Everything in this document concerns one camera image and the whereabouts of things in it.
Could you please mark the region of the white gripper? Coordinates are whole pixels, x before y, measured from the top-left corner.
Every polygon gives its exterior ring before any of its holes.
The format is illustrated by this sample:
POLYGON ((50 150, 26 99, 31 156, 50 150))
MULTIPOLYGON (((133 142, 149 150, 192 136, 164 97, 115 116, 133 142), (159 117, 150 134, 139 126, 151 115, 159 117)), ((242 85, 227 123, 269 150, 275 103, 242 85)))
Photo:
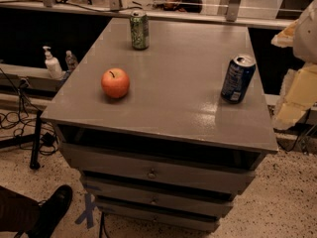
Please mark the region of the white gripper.
POLYGON ((313 0, 293 21, 272 39, 279 48, 292 48, 293 54, 310 62, 299 70, 289 69, 275 103, 272 125, 286 130, 295 125, 317 102, 317 0, 313 0))

